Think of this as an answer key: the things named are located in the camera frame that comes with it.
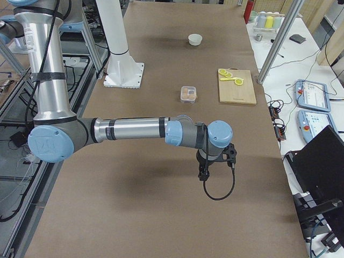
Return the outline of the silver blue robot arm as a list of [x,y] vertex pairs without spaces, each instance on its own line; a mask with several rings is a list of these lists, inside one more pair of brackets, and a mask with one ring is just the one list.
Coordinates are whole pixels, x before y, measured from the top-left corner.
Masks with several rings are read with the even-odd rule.
[[38,112],[28,135],[31,152],[57,163],[81,148],[105,140],[163,138],[167,144],[195,148],[198,177],[209,178],[209,166],[226,162],[234,168],[236,150],[230,125],[216,120],[206,125],[188,116],[158,118],[80,118],[70,108],[62,57],[63,24],[83,23],[80,1],[12,1],[15,20],[22,26]]

